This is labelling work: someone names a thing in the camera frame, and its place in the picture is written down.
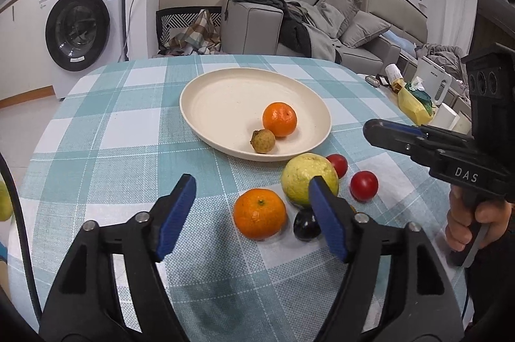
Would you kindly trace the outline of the person's right hand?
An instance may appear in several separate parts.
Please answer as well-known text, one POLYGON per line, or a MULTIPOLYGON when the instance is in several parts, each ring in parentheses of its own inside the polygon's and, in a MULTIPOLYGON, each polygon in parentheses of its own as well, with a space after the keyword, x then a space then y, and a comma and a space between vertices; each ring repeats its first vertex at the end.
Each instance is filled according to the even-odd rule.
POLYGON ((486 224, 489 230, 479 247, 482 249, 504 235, 510 222, 513 204, 507 201, 487 201, 475 209, 466 208, 463 200, 464 191, 458 186, 450 186, 450 210, 447 214, 445 236, 453 251, 463 251, 471 242, 471 225, 486 224))

